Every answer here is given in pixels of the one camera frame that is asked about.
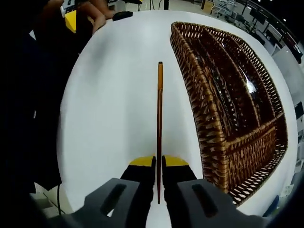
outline chopstick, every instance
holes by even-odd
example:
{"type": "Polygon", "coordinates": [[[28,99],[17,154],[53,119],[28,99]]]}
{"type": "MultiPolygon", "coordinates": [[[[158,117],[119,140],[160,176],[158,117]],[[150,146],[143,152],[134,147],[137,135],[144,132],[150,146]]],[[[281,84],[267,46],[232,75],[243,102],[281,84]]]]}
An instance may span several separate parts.
{"type": "Polygon", "coordinates": [[[156,178],[157,178],[157,200],[161,203],[161,167],[162,167],[162,79],[163,65],[158,63],[157,79],[157,145],[156,145],[156,178]]]}

